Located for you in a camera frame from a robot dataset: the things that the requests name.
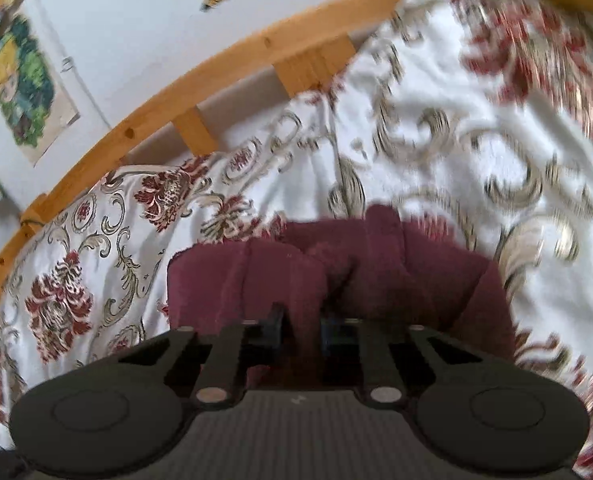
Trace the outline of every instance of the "maroon blanket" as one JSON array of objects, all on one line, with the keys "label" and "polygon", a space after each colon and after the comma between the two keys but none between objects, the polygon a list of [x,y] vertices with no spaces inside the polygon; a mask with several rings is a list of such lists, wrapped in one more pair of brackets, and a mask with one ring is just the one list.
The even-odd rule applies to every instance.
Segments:
[{"label": "maroon blanket", "polygon": [[386,206],[365,219],[291,222],[280,240],[199,244],[168,267],[170,325],[217,333],[288,308],[299,354],[316,354],[324,302],[345,317],[424,324],[511,360],[514,333],[494,262],[433,242]]}]

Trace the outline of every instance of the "bed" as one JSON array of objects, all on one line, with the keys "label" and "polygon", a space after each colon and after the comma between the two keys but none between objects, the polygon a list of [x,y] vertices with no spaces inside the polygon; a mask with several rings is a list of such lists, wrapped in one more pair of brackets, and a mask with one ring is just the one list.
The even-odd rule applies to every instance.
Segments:
[{"label": "bed", "polygon": [[[27,389],[169,329],[166,267],[193,244],[390,203],[496,259],[516,363],[592,416],[593,0],[336,0],[181,76],[22,216],[0,253],[0,447]],[[578,14],[583,9],[592,15]],[[383,22],[356,53],[347,34]],[[273,66],[292,100],[229,153],[196,105]],[[125,166],[172,122],[194,158]]]}]

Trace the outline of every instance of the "wooden bed frame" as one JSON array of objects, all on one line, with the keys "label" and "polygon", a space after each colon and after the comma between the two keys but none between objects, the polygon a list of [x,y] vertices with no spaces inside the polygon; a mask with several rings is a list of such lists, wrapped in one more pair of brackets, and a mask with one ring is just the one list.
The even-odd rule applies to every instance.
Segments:
[{"label": "wooden bed frame", "polygon": [[[213,94],[273,66],[288,94],[324,84],[355,54],[347,34],[386,20],[399,0],[334,0],[256,33],[178,78],[137,108],[85,155],[47,195],[36,198],[21,217],[21,228],[0,253],[3,283],[22,247],[84,190],[165,124],[172,122],[195,155],[216,142],[198,105]],[[564,8],[593,13],[593,0],[551,0]]]}]

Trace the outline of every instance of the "floral bedspread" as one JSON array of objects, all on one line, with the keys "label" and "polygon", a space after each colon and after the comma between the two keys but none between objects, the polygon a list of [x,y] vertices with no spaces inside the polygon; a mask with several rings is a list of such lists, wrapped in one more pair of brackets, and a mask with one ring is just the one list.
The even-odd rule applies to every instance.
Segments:
[{"label": "floral bedspread", "polygon": [[403,0],[328,88],[233,152],[106,175],[6,284],[0,446],[27,389],[167,330],[177,251],[375,202],[497,260],[517,365],[591,414],[576,468],[593,479],[593,43],[538,0]]}]

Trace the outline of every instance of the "white wall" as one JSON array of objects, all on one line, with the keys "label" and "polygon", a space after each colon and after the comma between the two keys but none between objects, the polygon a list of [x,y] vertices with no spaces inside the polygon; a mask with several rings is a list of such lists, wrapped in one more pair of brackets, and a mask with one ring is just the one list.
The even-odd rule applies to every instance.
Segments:
[{"label": "white wall", "polygon": [[[37,29],[45,29],[39,37],[56,67],[61,58],[58,43],[74,58],[82,81],[113,126],[203,60],[324,1],[227,0],[201,12],[202,0],[40,0],[56,42],[49,39],[31,0],[24,11]],[[108,130],[74,73],[64,73],[63,79],[81,118],[61,134],[36,167],[16,149],[0,115],[0,182],[21,210],[39,193],[48,192]],[[0,246],[14,232],[4,231]]]}]

